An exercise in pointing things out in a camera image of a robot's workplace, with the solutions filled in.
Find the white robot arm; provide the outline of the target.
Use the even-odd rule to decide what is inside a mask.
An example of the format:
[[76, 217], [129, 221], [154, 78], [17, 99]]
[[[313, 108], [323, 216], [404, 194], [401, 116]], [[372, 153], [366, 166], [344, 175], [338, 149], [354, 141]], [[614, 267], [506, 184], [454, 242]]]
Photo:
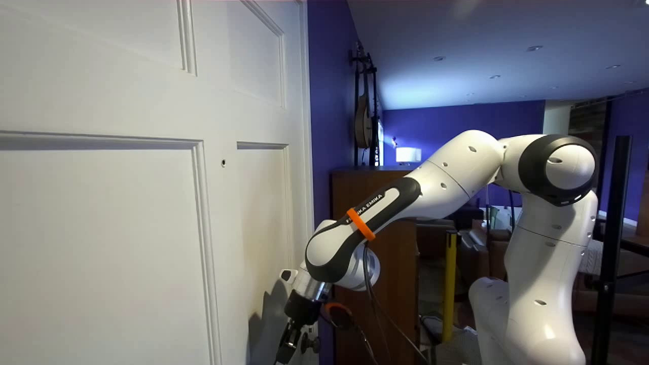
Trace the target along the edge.
[[303, 328], [324, 312], [333, 287], [366, 292], [381, 262], [370, 250], [396, 221], [443, 221], [488, 186], [519, 197], [502, 281], [468, 287], [482, 365], [586, 365], [572, 322], [572, 291], [597, 223], [594, 149], [565, 135], [496, 138], [467, 131], [428, 161], [309, 237], [292, 272], [277, 359], [286, 364]]

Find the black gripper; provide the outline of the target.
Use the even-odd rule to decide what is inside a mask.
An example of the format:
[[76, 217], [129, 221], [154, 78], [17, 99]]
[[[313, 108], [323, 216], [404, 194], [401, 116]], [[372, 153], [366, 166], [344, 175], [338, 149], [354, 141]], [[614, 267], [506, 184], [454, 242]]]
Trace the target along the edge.
[[292, 355], [301, 349], [303, 330], [318, 320], [330, 287], [313, 281], [304, 267], [283, 270], [281, 283], [288, 288], [288, 301], [285, 305], [288, 320], [279, 343], [277, 364], [288, 365]]

